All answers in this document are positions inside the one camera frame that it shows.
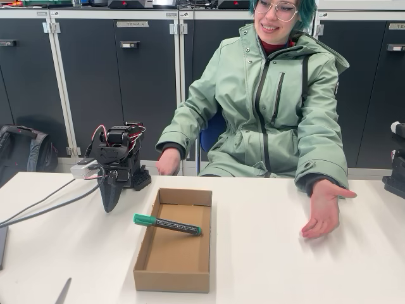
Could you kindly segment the person's right hand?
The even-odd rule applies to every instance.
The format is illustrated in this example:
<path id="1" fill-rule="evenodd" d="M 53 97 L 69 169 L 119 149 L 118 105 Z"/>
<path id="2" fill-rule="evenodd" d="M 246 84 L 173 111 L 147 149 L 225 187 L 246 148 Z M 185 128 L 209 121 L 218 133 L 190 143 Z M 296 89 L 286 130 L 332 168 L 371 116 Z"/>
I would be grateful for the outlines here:
<path id="1" fill-rule="evenodd" d="M 180 161 L 180 152 L 177 148 L 166 148 L 156 163 L 159 175 L 177 175 L 180 170 Z"/>

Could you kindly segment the person's left hand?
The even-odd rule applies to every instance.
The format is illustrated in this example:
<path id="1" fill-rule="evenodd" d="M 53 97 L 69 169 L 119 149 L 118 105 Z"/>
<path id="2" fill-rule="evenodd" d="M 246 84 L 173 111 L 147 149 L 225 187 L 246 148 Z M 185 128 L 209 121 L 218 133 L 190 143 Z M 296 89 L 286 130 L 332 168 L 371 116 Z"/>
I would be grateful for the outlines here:
<path id="1" fill-rule="evenodd" d="M 356 196 L 355 192 L 332 184 L 329 180 L 317 181 L 310 198 L 309 221 L 301 230 L 302 236 L 319 238 L 332 232 L 339 224 L 339 197 Z"/>

